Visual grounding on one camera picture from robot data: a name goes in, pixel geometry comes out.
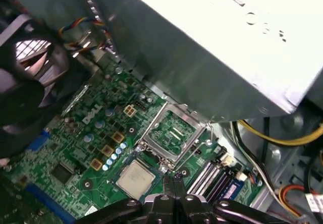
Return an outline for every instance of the mounting hole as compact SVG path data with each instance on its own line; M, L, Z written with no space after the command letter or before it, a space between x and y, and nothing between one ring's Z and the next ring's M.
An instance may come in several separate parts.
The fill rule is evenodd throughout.
M247 24L248 25L254 25L256 24L256 15L253 12L249 12L248 14L246 14L247 17Z

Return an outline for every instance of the chip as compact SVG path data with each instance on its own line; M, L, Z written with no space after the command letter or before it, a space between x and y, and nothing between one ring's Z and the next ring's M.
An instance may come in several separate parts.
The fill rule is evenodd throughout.
M53 143L49 148L52 150L52 151L55 151L58 147L58 144L56 143Z
M108 145L105 145L104 147L103 147L103 149L101 150L101 152L105 155L105 156L107 156L107 157L110 157L111 156L111 154L113 153L113 148L111 148L110 146L108 146Z
M122 135L120 132L115 132L112 136L112 139L118 143L121 143L122 140L125 139L125 136Z
M93 153L94 153L94 155L99 155L101 152L99 149L96 148L96 149L94 149Z
M129 117L133 117L137 110L132 105L127 105L123 112Z
M101 160L99 160L99 159L95 158L95 159L93 159L93 160L92 160L92 162L91 162L90 166L91 166L92 168L94 168L96 171L99 171L99 170L102 168L103 163L102 163L102 161L101 161Z
M20 184L22 187L26 186L26 183L28 181L28 178L26 176L23 176L20 178L20 180L18 181L18 184Z
M73 172L67 169L62 163L57 164L50 174L63 185L65 185L73 176Z
M110 125L113 125L115 123L115 121L113 119L108 120L108 122Z
M104 132L101 132L101 133L99 134L99 136L100 136L100 138L104 139L104 138L106 137L106 134L105 134Z
M146 169L141 163L133 160L121 173L116 185L129 196L139 199L151 187L155 175Z
M95 149L95 147L93 147L93 146L90 145L90 146L88 146L87 149L89 149L90 152L93 152L93 150Z

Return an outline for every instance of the capacitor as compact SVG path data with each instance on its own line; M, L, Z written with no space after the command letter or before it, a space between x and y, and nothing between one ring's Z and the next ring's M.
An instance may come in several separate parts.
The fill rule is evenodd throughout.
M64 119L64 122L65 123L69 123L69 122L73 122L74 121L74 118L73 117L66 117L65 119Z
M121 74L121 73L122 73L122 71L123 71L123 69L122 69L122 68L120 68L120 67L117 67L117 68L116 68L116 73L117 73L117 74Z
M146 99L146 95L144 95L144 94L140 94L140 95L139 95L139 99L141 99L141 100L145 100L145 99Z
M90 142L94 139L93 134L86 134L83 138L84 142Z
M105 115L106 115L107 117L112 116L112 115L113 115L113 113L114 113L114 110L113 110L113 109L110 109L110 108L105 109Z
M117 155L120 155L122 152L123 152L122 148L118 147L118 148L116 149L116 154L117 154Z
M104 164L104 165L102 166L102 170L103 170L103 171L107 171L108 169L109 169L109 166L108 166L108 165Z
M120 143L120 145L119 145L119 147L120 147L122 150L126 149L126 148L127 148L127 146L128 146L128 144L127 144L126 142L122 142L122 143Z
M104 121L100 120L100 121L97 121L94 125L96 128L100 129L104 127L105 124L104 124Z
M108 166L111 166L115 161L112 158L109 158L106 163Z
M149 104L151 104L151 103L153 102L153 99L152 99L152 98L147 98L147 102L148 102Z
M118 155L116 155L115 153L113 153L113 154L111 154L111 157L110 158L113 159L113 160L116 160L118 158Z

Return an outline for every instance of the metal case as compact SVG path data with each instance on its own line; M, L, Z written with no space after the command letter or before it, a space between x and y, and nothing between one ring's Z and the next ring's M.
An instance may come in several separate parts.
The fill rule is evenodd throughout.
M308 40L322 33L296 30L302 22L295 19L304 11L295 16L288 10L297 5L96 1L121 57L176 101L215 122L293 112L322 67L311 57L304 70L303 62L315 50ZM286 11L280 18L275 14Z

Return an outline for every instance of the colored wires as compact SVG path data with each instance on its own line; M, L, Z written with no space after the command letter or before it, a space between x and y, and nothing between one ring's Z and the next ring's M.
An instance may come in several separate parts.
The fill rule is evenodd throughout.
M323 124L320 124L319 128L317 128L314 132L312 132L311 134L301 137L301 138L297 138L294 140L280 140L280 139L275 139L269 136L266 136L260 132L258 132L256 129L254 129L252 126L250 126L245 120L239 120L238 121L241 125L243 125L248 131L252 132L253 134L266 139L272 143L275 144L279 144L279 145L284 145L284 146L300 146L300 145L304 145L307 143L310 143L314 140L316 140L317 138L319 138L321 135L323 135Z
M264 165L262 163L259 163L256 156L246 147L246 145L243 143L242 138L240 136L240 132L238 129L238 124L237 122L231 122L231 132L232 132L232 137L234 139L235 144L239 148L239 150L242 152L242 154L246 157L248 161L251 162L251 164L257 169L259 174L261 175L264 183L267 185L269 192L271 195L274 197L274 199L280 203L280 205L289 211L279 200L278 196L275 193L275 188L274 185L272 184L269 174L267 173Z
M310 178L311 178L311 171L312 168L315 164L316 158L318 157L318 155L314 155L310 161L308 162L308 165L305 169L305 173L304 173L304 192L305 194L309 194L312 193L311 190L311 183L310 183ZM313 212L314 217L316 218L316 220L318 221L318 223L323 223L323 218L321 216L320 213L317 212Z
M287 185L279 189L278 197L281 203L284 205L285 209L288 209L290 213L292 213L296 217L301 217L302 214L296 210L291 204L288 203L286 199L286 195L291 190L298 190L304 192L305 189L300 185Z
M102 41L99 45L87 46L85 48L81 47L81 45L79 45L79 44L77 44L75 42L67 42L66 45L73 48L72 52L82 53L82 52L85 52L85 51L92 51L92 50L99 49L99 48L107 46L107 42L110 39L110 34L109 34L109 31L108 31L106 25L103 22L98 21L97 19L94 19L94 18L90 18L90 17L79 18L79 19L73 21L71 24L62 27L59 30L59 35L62 37L64 32L69 31L69 30L75 28L76 26L78 26L78 25L80 25L82 23L91 23L91 24L99 27L103 31L104 36L106 37L106 40Z

